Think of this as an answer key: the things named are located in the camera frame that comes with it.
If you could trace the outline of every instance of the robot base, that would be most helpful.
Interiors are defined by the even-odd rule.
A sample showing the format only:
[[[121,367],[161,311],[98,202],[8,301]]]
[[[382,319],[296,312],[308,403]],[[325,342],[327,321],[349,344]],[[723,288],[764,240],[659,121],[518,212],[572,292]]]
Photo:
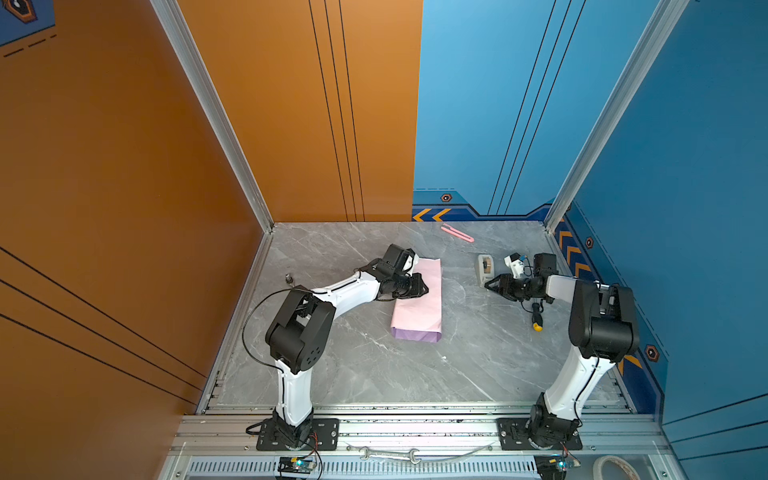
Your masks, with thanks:
[[[301,425],[288,425],[279,415],[273,413],[259,430],[256,449],[262,452],[284,452],[287,450],[312,449],[317,434],[317,449],[321,452],[336,450],[339,438],[339,419],[315,419],[308,416]]]
[[[501,440],[502,450],[552,450],[557,452],[562,449],[560,445],[553,445],[550,449],[537,449],[534,447],[531,443],[528,421],[529,419],[496,419],[498,438]],[[584,448],[576,432],[565,443],[565,447],[573,451]]]

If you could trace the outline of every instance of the purple paper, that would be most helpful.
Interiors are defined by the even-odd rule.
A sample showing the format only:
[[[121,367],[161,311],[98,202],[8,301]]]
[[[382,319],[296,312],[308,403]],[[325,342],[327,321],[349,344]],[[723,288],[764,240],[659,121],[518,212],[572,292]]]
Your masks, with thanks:
[[[415,340],[416,342],[437,343],[442,337],[440,332],[424,332],[421,330],[406,330],[392,327],[392,336],[400,340]]]

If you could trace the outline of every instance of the orange chevron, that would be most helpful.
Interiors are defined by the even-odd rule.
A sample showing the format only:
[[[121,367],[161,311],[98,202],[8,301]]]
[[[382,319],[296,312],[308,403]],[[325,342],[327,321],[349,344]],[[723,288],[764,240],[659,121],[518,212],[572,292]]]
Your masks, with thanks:
[[[575,277],[578,278],[578,271],[579,270],[586,270],[588,272],[591,272],[592,269],[588,265],[584,265],[583,263],[576,262],[576,272]]]
[[[442,218],[440,218],[440,216],[441,216],[441,215],[445,215],[445,214],[446,214],[446,213],[448,213],[449,211],[451,211],[451,209],[450,209],[450,208],[446,208],[445,210],[443,210],[443,211],[442,211],[442,212],[440,212],[439,214],[437,214],[437,215],[435,215],[434,217],[432,217],[432,219],[433,219],[435,222],[442,222]]]
[[[624,356],[624,358],[625,358],[625,359],[627,359],[627,360],[629,360],[629,361],[630,361],[630,362],[632,362],[633,364],[637,365],[637,367],[638,367],[638,368],[643,368],[642,364],[640,363],[640,360],[639,360],[639,359],[637,359],[635,356],[632,356],[632,355],[625,355],[625,356]]]
[[[573,237],[574,234],[566,230],[560,230],[560,250],[563,250],[563,237]]]
[[[624,360],[627,359],[634,365],[637,365],[639,368],[643,368],[643,366],[640,364],[640,360],[638,360],[636,357],[632,355],[625,355],[623,359],[619,362],[619,364],[616,366],[619,369],[619,373],[621,376],[624,376]]]
[[[578,247],[568,247],[566,250],[568,250],[568,256],[565,259],[565,262],[568,265],[571,265],[571,253],[581,253],[581,250],[578,249]]]
[[[424,220],[422,220],[422,215],[423,215],[423,214],[426,214],[426,213],[427,213],[427,212],[429,212],[430,210],[431,210],[431,208],[425,208],[424,210],[422,210],[422,211],[418,212],[418,213],[417,213],[417,214],[416,214],[416,215],[413,217],[413,220],[416,220],[417,222],[423,222]]]

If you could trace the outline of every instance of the black stripe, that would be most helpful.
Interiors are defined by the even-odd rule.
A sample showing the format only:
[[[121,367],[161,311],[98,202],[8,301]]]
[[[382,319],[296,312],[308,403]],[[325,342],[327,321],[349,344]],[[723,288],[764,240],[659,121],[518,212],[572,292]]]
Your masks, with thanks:
[[[729,429],[718,430],[716,432],[702,433],[701,435],[694,435],[694,436],[688,437],[686,439],[674,440],[674,441],[672,441],[670,443],[685,442],[686,440],[700,439],[701,437],[707,437],[709,435],[717,435],[718,433],[723,433],[723,432],[730,432],[731,430],[738,430],[738,429],[745,429],[747,427],[754,427],[755,425],[762,425],[763,423],[768,423],[768,420],[763,420],[762,422],[754,422],[754,423],[750,423],[748,425],[742,425],[742,426],[738,426],[738,427],[731,427]]]
[[[27,268],[29,268],[30,270],[34,271],[34,272],[35,272],[35,273],[37,273],[38,275],[42,276],[42,277],[43,277],[43,278],[45,278],[47,281],[49,281],[49,282],[53,283],[54,285],[56,285],[57,287],[61,288],[61,289],[62,289],[62,290],[64,290],[66,293],[69,293],[69,294],[70,294],[70,295],[72,295],[74,298],[76,298],[76,299],[80,300],[82,303],[85,303],[86,305],[88,305],[88,306],[89,306],[89,307],[91,307],[92,309],[96,310],[96,311],[97,311],[97,312],[99,312],[101,315],[104,315],[104,316],[106,316],[108,319],[112,320],[113,322],[115,322],[115,323],[116,323],[116,324],[118,324],[119,326],[123,327],[123,328],[124,328],[124,329],[126,329],[127,331],[129,331],[129,332],[133,333],[135,336],[139,337],[139,338],[140,338],[140,339],[142,339],[143,341],[145,341],[145,342],[149,343],[149,344],[150,344],[150,345],[152,345],[154,348],[156,348],[156,349],[160,350],[162,353],[165,353],[165,354],[166,354],[166,355],[168,355],[170,358],[172,358],[172,359],[176,360],[177,362],[179,362],[181,365],[184,365],[184,366],[186,366],[188,369],[190,369],[190,370],[192,370],[193,372],[195,372],[196,374],[198,374],[198,375],[202,376],[204,379],[205,379],[205,378],[207,378],[207,377],[206,377],[204,374],[202,374],[202,373],[198,372],[197,370],[195,370],[194,368],[192,368],[192,367],[191,367],[191,366],[189,366],[188,364],[186,364],[186,363],[182,362],[182,361],[181,361],[181,360],[179,360],[177,357],[175,357],[175,356],[171,355],[169,352],[166,352],[165,350],[163,350],[162,348],[160,348],[158,345],[156,345],[156,344],[152,343],[150,340],[148,340],[147,338],[145,338],[145,337],[143,337],[142,335],[140,335],[140,334],[139,334],[138,332],[136,332],[135,330],[132,330],[132,329],[131,329],[130,327],[128,327],[127,325],[125,325],[125,324],[123,324],[123,323],[120,323],[120,322],[118,322],[118,321],[117,321],[117,320],[116,320],[116,319],[115,319],[113,316],[106,314],[106,312],[105,312],[105,311],[103,311],[103,310],[101,310],[101,309],[97,308],[97,307],[96,307],[96,306],[95,306],[93,303],[90,303],[90,302],[88,302],[88,301],[87,301],[86,299],[84,299],[83,297],[81,297],[81,296],[79,296],[78,294],[76,294],[75,292],[71,291],[71,290],[70,290],[70,289],[68,289],[66,286],[63,286],[63,285],[61,285],[61,284],[60,284],[59,282],[57,282],[56,280],[53,280],[51,277],[49,277],[48,275],[44,274],[44,273],[43,273],[43,272],[41,272],[40,270],[38,270],[38,269],[34,268],[34,267],[33,267],[32,265],[30,265],[29,263],[26,263],[24,260],[20,259],[19,257],[17,257],[16,255],[14,255],[13,253],[11,253],[11,252],[7,251],[5,248],[3,248],[3,247],[0,247],[0,250],[1,250],[1,251],[3,251],[4,253],[7,253],[7,254],[8,254],[10,257],[12,257],[14,260],[18,261],[18,262],[19,262],[19,263],[21,263],[22,265],[24,265],[24,266],[26,266]]]
[[[360,153],[357,151],[357,130],[355,129],[355,108],[352,105],[352,82],[349,81],[349,59],[346,57],[346,36],[344,35],[344,15],[341,12],[339,0],[339,17],[341,18],[341,39],[344,44],[344,62],[346,63],[346,85],[349,87],[349,109],[352,112],[352,135],[355,138],[355,160],[357,161],[357,181],[360,184],[360,206],[362,207],[362,221],[366,221],[366,203],[362,196],[362,174],[360,173]]]
[[[13,55],[14,53],[19,53],[19,52],[20,52],[20,51],[22,51],[22,50],[24,50],[24,49],[23,49],[23,48],[20,48],[20,49],[18,49],[18,50],[14,50],[14,51],[12,51],[11,53],[7,53],[7,54],[3,55],[3,58],[5,58],[5,57],[10,57],[10,56],[11,56],[11,55]]]
[[[323,0],[326,7],[326,24],[328,25],[328,42],[331,44],[331,61],[333,62],[333,77],[336,79],[336,99],[339,101],[339,117],[341,118],[341,135],[344,139],[344,153],[346,154],[346,173],[349,175],[349,192],[352,194],[352,209],[357,221],[357,204],[355,203],[355,189],[352,187],[352,167],[349,165],[349,148],[346,146],[346,128],[344,128],[344,112],[341,110],[341,94],[339,93],[339,75],[336,73],[336,56],[333,54],[333,40],[331,39],[331,21],[328,18],[328,2]]]
[[[728,407],[732,407],[734,405],[739,405],[740,403],[751,402],[752,400],[762,399],[764,396],[768,396],[768,393],[764,393],[762,395],[754,396],[751,399],[744,399],[744,400],[739,400],[738,402],[729,403],[728,405],[723,405],[721,407],[717,407],[716,409],[707,410],[706,412],[694,413],[693,415],[689,415],[687,417],[683,417],[682,419],[672,420],[671,422],[667,422],[667,423],[664,423],[662,425],[669,425],[669,424],[672,424],[672,423],[675,423],[675,422],[680,422],[682,420],[692,419],[693,417],[698,417],[699,415],[704,415],[705,413],[716,412],[717,410],[727,409]]]
[[[568,7],[565,9],[565,15],[563,15],[563,21],[560,23],[560,29],[558,30],[558,36],[554,38],[554,45],[552,45],[552,52],[549,54],[549,60],[547,60],[547,67],[544,69],[544,74],[541,76],[541,83],[538,84],[538,91],[536,92],[536,98],[533,100],[533,107],[531,107],[531,114],[528,116],[528,122],[525,123],[525,129],[523,135],[520,136],[520,144],[518,145],[518,151],[515,154],[515,160],[512,162],[512,168],[509,169],[509,175],[507,176],[507,183],[504,185],[504,191],[502,191],[502,198],[498,201],[498,208],[496,214],[502,209],[502,202],[504,201],[504,195],[507,193],[507,187],[509,181],[512,178],[512,172],[515,171],[515,164],[518,163],[518,155],[520,155],[520,149],[523,146],[523,140],[525,134],[528,133],[528,125],[531,124],[533,118],[533,112],[536,110],[536,104],[538,103],[538,96],[541,93],[541,88],[544,86],[544,81],[547,79],[547,72],[549,71],[549,65],[552,63],[552,57],[554,56],[554,50],[558,47],[558,41],[560,40],[560,34],[563,32],[563,25],[565,25],[565,19],[568,17],[568,12],[571,10],[571,3],[573,0],[568,0]]]
[[[349,214],[346,211],[346,198],[344,197],[344,183],[341,180],[341,166],[339,165],[339,152],[336,151],[336,137],[333,135],[333,122],[331,121],[331,106],[328,104],[328,91],[326,90],[326,78],[323,76],[323,60],[320,59],[320,43],[317,42],[317,29],[315,28],[315,16],[312,14],[312,0],[306,0],[306,3],[309,4],[310,6],[310,18],[312,19],[312,31],[315,32],[315,46],[317,47],[317,61],[320,63],[320,78],[323,80],[323,93],[325,93],[326,95],[326,108],[328,109],[328,123],[331,126],[331,140],[333,141],[333,153],[336,155],[336,169],[338,169],[339,171],[339,187],[341,187],[341,200],[342,202],[344,202],[344,214],[346,215],[346,221],[349,221]]]
[[[93,360],[96,360],[97,362],[99,362],[99,363],[100,363],[100,364],[102,364],[102,365],[106,365],[106,366],[110,367],[111,369],[115,369],[115,370],[117,370],[118,372],[122,372],[122,373],[124,373],[125,375],[128,375],[128,376],[130,376],[131,378],[134,378],[134,379],[138,380],[139,382],[143,382],[143,383],[146,383],[147,385],[149,385],[149,386],[153,386],[154,388],[156,388],[156,389],[158,389],[158,390],[160,390],[160,391],[162,391],[162,392],[166,392],[168,395],[172,395],[172,396],[176,397],[176,398],[177,398],[177,399],[179,399],[179,400],[184,400],[185,402],[187,402],[187,403],[190,403],[191,405],[195,405],[195,403],[194,403],[194,402],[190,402],[189,400],[185,399],[184,397],[180,397],[180,396],[176,395],[176,394],[175,394],[175,393],[173,393],[173,392],[169,392],[169,391],[167,391],[167,390],[166,390],[166,389],[164,389],[163,387],[157,386],[157,385],[155,385],[155,384],[154,384],[154,383],[152,383],[152,382],[148,382],[147,380],[141,379],[141,378],[137,377],[136,375],[134,375],[134,374],[132,374],[132,373],[128,373],[128,372],[126,372],[125,370],[123,370],[123,369],[120,369],[120,368],[118,368],[118,367],[116,367],[116,366],[114,366],[114,365],[112,365],[112,364],[110,364],[110,363],[107,363],[107,362],[105,362],[105,361],[104,361],[104,360],[102,360],[102,359],[98,359],[98,358],[96,358],[95,356],[93,356],[93,355],[91,355],[91,354],[89,354],[89,353],[83,352],[83,351],[82,351],[82,350],[80,350],[80,349],[76,349],[76,348],[74,348],[73,346],[71,346],[71,345],[68,345],[67,343],[64,343],[64,342],[62,342],[61,340],[55,339],[55,338],[53,338],[53,337],[52,337],[52,336],[50,336],[50,335],[45,335],[45,334],[44,334],[43,332],[41,332],[40,330],[36,330],[36,329],[33,329],[32,327],[30,327],[30,326],[27,326],[27,325],[25,325],[24,323],[21,323],[21,322],[19,322],[18,320],[14,320],[14,319],[12,319],[10,316],[4,315],[4,314],[2,314],[2,313],[0,313],[0,316],[1,316],[2,318],[4,318],[4,319],[6,319],[6,320],[10,321],[10,322],[13,322],[13,323],[15,323],[15,324],[16,324],[16,325],[18,325],[18,326],[23,326],[24,328],[26,328],[27,330],[29,330],[29,331],[31,331],[31,332],[35,332],[35,333],[37,333],[37,334],[38,334],[38,335],[40,335],[40,336],[44,336],[45,338],[47,338],[47,339],[49,339],[49,340],[53,340],[54,342],[58,343],[59,345],[63,345],[63,346],[65,346],[65,347],[67,347],[68,349],[71,349],[71,350],[74,350],[74,351],[75,351],[75,352],[77,352],[77,353],[80,353],[81,355],[85,355],[85,356],[87,356],[89,359],[93,359]]]
[[[186,384],[187,384],[187,385],[189,385],[190,387],[192,387],[192,388],[194,388],[194,389],[197,389],[197,390],[200,390],[201,392],[203,391],[202,389],[199,389],[199,388],[197,388],[195,385],[192,385],[191,383],[189,383],[187,380],[185,380],[185,379],[182,379],[181,377],[179,377],[179,376],[177,376],[177,375],[174,375],[173,373],[171,373],[171,372],[167,371],[166,369],[164,369],[163,367],[159,366],[158,364],[156,364],[156,363],[152,363],[151,361],[149,361],[149,360],[145,359],[143,356],[139,355],[138,353],[134,353],[134,352],[132,352],[131,350],[129,350],[129,349],[127,349],[126,347],[122,346],[120,343],[117,343],[117,342],[115,342],[114,340],[111,340],[111,339],[107,338],[106,336],[104,336],[104,335],[101,335],[99,332],[97,332],[97,331],[93,330],[92,328],[90,328],[90,327],[88,327],[88,326],[86,326],[86,325],[83,325],[82,323],[78,322],[77,320],[73,319],[72,317],[70,317],[70,316],[68,316],[68,315],[65,315],[65,314],[63,314],[62,312],[60,312],[60,311],[56,310],[54,307],[52,307],[52,306],[48,305],[47,303],[45,303],[45,302],[42,302],[41,300],[38,300],[38,299],[34,298],[34,297],[33,297],[32,295],[30,295],[29,293],[26,293],[26,292],[24,292],[23,290],[21,290],[21,289],[19,289],[19,288],[16,288],[15,286],[13,286],[13,285],[11,285],[10,283],[6,282],[6,281],[5,281],[5,280],[3,280],[2,278],[0,278],[0,283],[2,283],[2,284],[3,284],[3,285],[5,285],[5,286],[8,286],[8,287],[12,288],[13,290],[15,290],[15,291],[19,292],[21,295],[23,295],[23,296],[26,296],[27,298],[29,298],[30,300],[34,300],[35,302],[37,302],[37,303],[39,303],[40,305],[44,306],[45,308],[47,308],[47,309],[51,310],[52,312],[56,312],[56,313],[58,313],[59,315],[63,316],[65,319],[69,320],[70,322],[73,322],[73,323],[75,323],[76,325],[79,325],[79,326],[83,327],[83,328],[84,328],[84,329],[86,329],[88,332],[91,332],[91,333],[93,333],[94,335],[97,335],[97,336],[101,337],[102,339],[105,339],[105,340],[107,340],[107,341],[108,341],[109,343],[111,343],[112,345],[115,345],[115,346],[117,346],[117,347],[120,347],[121,349],[125,350],[126,352],[130,353],[131,355],[133,355],[133,356],[135,356],[135,357],[137,357],[137,358],[139,358],[139,359],[142,359],[142,360],[144,360],[146,363],[149,363],[150,365],[152,365],[152,366],[154,366],[154,367],[157,367],[158,369],[160,369],[160,370],[162,370],[162,371],[166,372],[168,375],[170,375],[170,376],[172,376],[172,377],[174,377],[174,378],[176,378],[176,379],[179,379],[179,380],[181,380],[182,382],[186,383]]]
[[[760,447],[752,447],[751,449],[730,450],[729,452],[710,453],[708,455],[697,455],[695,457],[679,458],[678,461],[682,462],[683,460],[694,460],[696,458],[716,457],[718,455],[728,455],[729,453],[752,452],[753,450],[762,450],[762,449],[768,449],[768,445],[763,445]]]
[[[568,39],[568,43],[565,45],[565,51],[563,52],[563,58],[560,59],[560,65],[558,66],[557,73],[554,74],[554,80],[552,81],[552,86],[549,88],[549,93],[547,94],[547,101],[544,102],[544,108],[541,109],[541,116],[538,118],[538,123],[536,124],[536,129],[533,132],[533,137],[531,137],[531,143],[528,144],[528,149],[525,152],[525,157],[523,157],[523,165],[520,166],[520,171],[518,172],[518,179],[515,180],[515,186],[512,188],[512,193],[509,194],[509,200],[507,200],[507,207],[504,209],[504,212],[506,213],[507,210],[509,210],[509,204],[512,202],[512,196],[515,195],[515,190],[518,188],[518,182],[520,181],[520,175],[523,173],[523,168],[525,168],[525,161],[528,159],[528,154],[531,153],[531,146],[533,145],[533,140],[536,139],[536,134],[538,133],[538,126],[541,125],[541,119],[544,117],[544,112],[547,110],[547,105],[549,104],[549,97],[552,95],[552,91],[554,90],[554,84],[558,81],[558,76],[560,74],[560,69],[563,67],[563,61],[565,61],[565,55],[568,53],[568,48],[571,46],[571,40],[573,40],[574,33],[576,32],[576,27],[578,27],[578,21],[581,19],[581,13],[584,11],[584,6],[587,4],[587,0],[584,0],[584,3],[581,4],[581,10],[578,12],[578,17],[576,17],[576,23],[574,23],[574,29],[571,30],[571,37]]]
[[[541,54],[541,46],[544,45],[544,39],[547,37],[547,30],[549,29],[549,22],[552,20],[552,12],[554,12],[554,6],[558,3],[557,0],[552,2],[552,10],[549,11],[549,18],[547,18],[547,26],[544,27],[544,34],[541,36],[541,43],[538,44],[538,51],[536,52],[536,59],[533,62],[533,68],[531,68],[531,75],[528,77],[528,84],[525,85],[525,93],[523,94],[523,100],[520,102],[520,110],[518,110],[518,117],[515,119],[515,126],[512,128],[512,135],[509,137],[509,144],[507,144],[507,153],[504,154],[504,160],[502,161],[502,168],[498,171],[498,178],[496,179],[496,186],[493,189],[493,195],[491,195],[491,203],[488,205],[488,215],[491,214],[491,207],[493,207],[493,199],[496,198],[496,190],[498,189],[498,182],[502,181],[502,174],[504,173],[504,165],[507,163],[507,156],[509,155],[509,148],[512,146],[512,139],[515,138],[515,131],[518,129],[518,122],[520,121],[520,114],[523,112],[523,105],[525,104],[525,98],[528,96],[528,88],[531,87],[531,79],[533,79],[533,72],[536,70],[536,64],[538,63],[538,56]]]

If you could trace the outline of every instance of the pink utility knife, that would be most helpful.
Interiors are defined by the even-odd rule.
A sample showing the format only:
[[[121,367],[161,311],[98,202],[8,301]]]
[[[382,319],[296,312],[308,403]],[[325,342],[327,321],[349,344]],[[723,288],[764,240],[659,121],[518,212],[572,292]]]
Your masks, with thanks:
[[[474,239],[474,238],[470,237],[470,236],[469,236],[469,235],[467,235],[466,233],[464,233],[464,232],[460,232],[460,231],[456,230],[454,227],[451,227],[450,225],[448,225],[448,224],[446,224],[446,223],[444,223],[444,224],[442,225],[442,227],[440,227],[440,230],[442,230],[442,231],[444,231],[444,232],[447,232],[447,233],[450,233],[450,234],[451,234],[451,235],[453,235],[454,237],[458,237],[458,238],[460,238],[460,239],[462,239],[462,240],[466,240],[466,241],[468,241],[469,243],[472,243],[472,242],[474,242],[474,241],[475,241],[475,239]]]

